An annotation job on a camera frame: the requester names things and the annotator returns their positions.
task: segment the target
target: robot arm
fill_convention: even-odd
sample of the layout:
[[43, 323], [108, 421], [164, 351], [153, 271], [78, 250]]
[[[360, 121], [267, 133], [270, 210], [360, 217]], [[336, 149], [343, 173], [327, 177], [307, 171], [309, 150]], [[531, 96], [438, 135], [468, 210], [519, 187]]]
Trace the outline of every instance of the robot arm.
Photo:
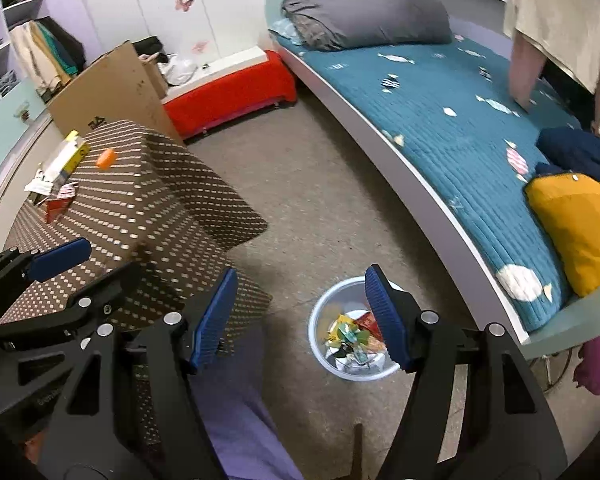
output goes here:
[[[73, 266], [88, 257], [62, 248], [55, 258], [45, 253], [45, 261]], [[41, 272], [35, 256], [0, 254], [0, 315], [34, 276], [50, 277], [50, 269], [57, 274], [68, 265], [47, 264]], [[13, 283], [14, 276], [18, 286], [7, 287], [4, 280]], [[421, 312], [410, 294], [389, 286], [379, 267], [367, 276], [389, 352], [416, 374], [378, 478], [558, 478], [567, 465], [560, 434], [503, 327], [462, 330]], [[122, 333], [105, 318], [139, 277], [137, 264], [128, 264], [76, 292], [62, 312], [0, 325], [0, 477], [227, 478], [185, 378], [214, 358], [235, 301], [236, 272], [225, 270], [181, 312]], [[437, 463], [458, 364], [469, 369], [461, 441], [456, 457]], [[14, 443], [43, 428], [36, 468]]]

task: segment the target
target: purple wall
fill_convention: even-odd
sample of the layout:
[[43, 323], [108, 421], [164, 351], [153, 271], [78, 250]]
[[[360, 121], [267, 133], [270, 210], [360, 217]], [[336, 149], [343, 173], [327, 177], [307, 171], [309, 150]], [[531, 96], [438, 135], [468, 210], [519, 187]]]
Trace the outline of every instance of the purple wall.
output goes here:
[[102, 45], [82, 0], [45, 0], [49, 15], [83, 45], [87, 63], [103, 54]]

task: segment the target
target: beige shirt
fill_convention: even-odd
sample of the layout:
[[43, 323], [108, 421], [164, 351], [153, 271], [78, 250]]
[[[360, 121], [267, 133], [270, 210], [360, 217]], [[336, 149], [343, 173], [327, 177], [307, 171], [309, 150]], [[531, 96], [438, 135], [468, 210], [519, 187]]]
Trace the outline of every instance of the beige shirt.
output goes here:
[[56, 73], [60, 76], [60, 81], [62, 85], [66, 85], [71, 82], [71, 77], [62, 69], [62, 66], [58, 63], [56, 56], [49, 49], [48, 44], [46, 44], [45, 37], [40, 32], [40, 28], [36, 22], [26, 23], [26, 26], [29, 27], [31, 37], [33, 38], [33, 43], [35, 43], [38, 48], [42, 51], [42, 53], [46, 56], [46, 58], [51, 62], [56, 70]]
[[34, 43], [29, 23], [19, 25], [11, 31], [11, 41], [16, 48], [27, 75], [31, 78], [39, 94], [47, 89], [55, 91], [60, 84], [60, 76], [48, 57]]
[[572, 79], [596, 92], [600, 78], [600, 0], [508, 0], [504, 33], [512, 38], [516, 30]]

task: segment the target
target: cabinet drawer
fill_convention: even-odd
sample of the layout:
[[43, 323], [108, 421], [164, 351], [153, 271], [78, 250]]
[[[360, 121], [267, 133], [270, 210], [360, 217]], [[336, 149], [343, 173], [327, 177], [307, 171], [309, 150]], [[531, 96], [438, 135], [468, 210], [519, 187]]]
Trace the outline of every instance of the cabinet drawer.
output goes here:
[[20, 137], [45, 109], [29, 79], [24, 79], [0, 101], [0, 165]]

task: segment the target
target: brown polka dot box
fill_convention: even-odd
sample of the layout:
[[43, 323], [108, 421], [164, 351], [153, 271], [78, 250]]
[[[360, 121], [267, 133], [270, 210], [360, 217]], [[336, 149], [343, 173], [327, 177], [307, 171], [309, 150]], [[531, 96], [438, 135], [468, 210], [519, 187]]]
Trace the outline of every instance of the brown polka dot box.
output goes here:
[[[143, 328], [211, 288], [225, 267], [235, 267], [226, 251], [266, 230], [265, 220], [211, 168], [158, 132], [117, 121], [84, 137], [91, 151], [70, 177], [78, 183], [70, 208], [46, 224], [43, 208], [25, 202], [5, 248], [46, 251], [82, 236], [91, 243], [91, 257], [31, 285], [0, 322], [61, 310], [72, 292], [135, 260], [143, 270], [141, 285], [128, 292], [110, 322], [122, 330]], [[109, 148], [117, 159], [99, 169], [96, 161]], [[237, 272], [237, 299], [223, 335], [228, 352], [270, 303], [268, 294]]]

